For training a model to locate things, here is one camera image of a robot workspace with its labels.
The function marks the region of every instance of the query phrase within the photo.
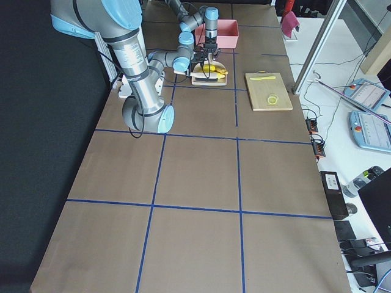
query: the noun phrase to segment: tablet screen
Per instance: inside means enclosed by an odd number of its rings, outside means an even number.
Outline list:
[[[359,118],[365,143],[391,150],[391,136],[387,125],[370,114],[359,114]]]
[[[367,108],[374,109],[382,100],[387,90],[377,87],[368,81],[363,81],[360,87],[354,91],[351,98]]]

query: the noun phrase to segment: monitor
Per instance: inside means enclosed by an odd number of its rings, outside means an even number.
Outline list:
[[[384,242],[391,242],[391,168],[359,190],[361,201]],[[386,243],[391,250],[391,243]]]

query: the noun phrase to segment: tape ring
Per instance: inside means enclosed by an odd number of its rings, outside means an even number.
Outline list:
[[[268,96],[268,104],[269,105],[275,105],[277,104],[279,100],[279,96],[277,96],[276,94],[274,93],[271,93],[269,96]]]

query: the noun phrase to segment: wooden cutting board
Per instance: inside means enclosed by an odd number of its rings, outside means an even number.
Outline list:
[[[261,81],[251,80],[251,78],[264,76],[275,76],[276,78]],[[293,109],[280,73],[246,73],[245,77],[253,111],[288,111]],[[269,95],[277,95],[278,101],[275,104],[269,104]]]

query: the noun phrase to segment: water bottle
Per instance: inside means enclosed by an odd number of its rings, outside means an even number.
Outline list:
[[[343,194],[345,194],[347,197],[358,196],[359,189],[363,188],[382,173],[384,173],[384,170],[379,166],[373,166],[368,170],[365,170],[352,181],[350,181],[347,185],[342,186]]]

